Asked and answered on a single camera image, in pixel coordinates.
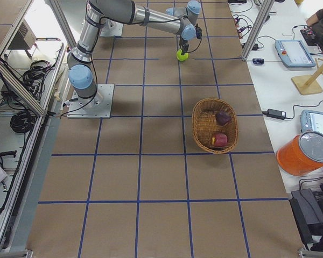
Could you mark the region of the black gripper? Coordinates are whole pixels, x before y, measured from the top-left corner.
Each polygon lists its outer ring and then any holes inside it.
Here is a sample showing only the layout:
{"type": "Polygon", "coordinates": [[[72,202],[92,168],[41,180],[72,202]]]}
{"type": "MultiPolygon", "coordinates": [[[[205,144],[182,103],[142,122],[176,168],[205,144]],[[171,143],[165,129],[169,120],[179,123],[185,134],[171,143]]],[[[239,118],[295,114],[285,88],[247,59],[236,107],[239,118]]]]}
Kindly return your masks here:
{"type": "Polygon", "coordinates": [[[188,41],[184,40],[182,37],[180,37],[179,48],[181,50],[181,54],[188,53],[188,48],[189,48],[188,41]]]}

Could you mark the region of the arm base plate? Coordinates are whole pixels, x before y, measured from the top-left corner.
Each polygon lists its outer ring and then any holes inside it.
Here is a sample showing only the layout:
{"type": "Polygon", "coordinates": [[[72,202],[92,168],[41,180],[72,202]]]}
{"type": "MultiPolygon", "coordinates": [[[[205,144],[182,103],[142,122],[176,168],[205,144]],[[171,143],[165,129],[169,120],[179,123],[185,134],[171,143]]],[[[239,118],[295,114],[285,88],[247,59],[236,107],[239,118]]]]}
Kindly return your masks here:
{"type": "Polygon", "coordinates": [[[114,95],[113,84],[99,84],[97,93],[94,98],[79,98],[76,91],[73,91],[72,98],[67,112],[69,119],[109,119],[111,116],[111,108],[114,95]]]}

